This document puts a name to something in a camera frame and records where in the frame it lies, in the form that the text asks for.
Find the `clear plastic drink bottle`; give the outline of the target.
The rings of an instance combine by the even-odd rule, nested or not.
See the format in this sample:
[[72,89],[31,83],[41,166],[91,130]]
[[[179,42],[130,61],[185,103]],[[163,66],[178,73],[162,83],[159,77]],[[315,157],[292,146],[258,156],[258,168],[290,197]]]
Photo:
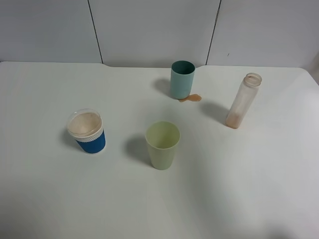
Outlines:
[[262,77],[256,73],[248,73],[237,92],[234,102],[226,117],[225,125],[237,129],[251,106],[261,85]]

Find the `teal plastic cup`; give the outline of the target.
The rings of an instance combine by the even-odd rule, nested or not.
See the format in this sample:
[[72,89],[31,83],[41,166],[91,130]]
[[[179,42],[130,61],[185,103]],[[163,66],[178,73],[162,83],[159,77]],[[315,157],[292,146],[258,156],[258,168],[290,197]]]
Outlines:
[[171,66],[170,94],[181,100],[189,96],[192,88],[195,66],[189,61],[176,61]]

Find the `blue sleeved clear cup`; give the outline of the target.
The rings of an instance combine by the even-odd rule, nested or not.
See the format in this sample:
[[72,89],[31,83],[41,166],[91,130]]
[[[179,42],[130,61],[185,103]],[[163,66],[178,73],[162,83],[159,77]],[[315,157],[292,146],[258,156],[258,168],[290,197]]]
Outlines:
[[67,121],[66,129],[86,153],[99,153],[106,146],[103,121],[95,110],[74,112]]

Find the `pale green plastic cup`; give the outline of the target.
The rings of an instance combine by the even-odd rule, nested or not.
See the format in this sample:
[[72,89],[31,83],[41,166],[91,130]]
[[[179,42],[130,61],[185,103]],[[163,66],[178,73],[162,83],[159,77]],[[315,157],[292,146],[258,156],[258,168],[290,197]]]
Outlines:
[[152,166],[157,170],[170,168],[180,141],[178,127],[168,121],[155,122],[147,129],[145,139]]

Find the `spilled brown drink puddle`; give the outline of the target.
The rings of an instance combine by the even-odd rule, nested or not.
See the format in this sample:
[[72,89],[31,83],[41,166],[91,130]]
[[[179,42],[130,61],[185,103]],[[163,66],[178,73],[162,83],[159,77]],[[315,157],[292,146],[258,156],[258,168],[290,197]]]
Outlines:
[[187,96],[184,99],[179,99],[179,102],[191,101],[191,102],[199,102],[202,100],[202,97],[198,94],[192,94]]

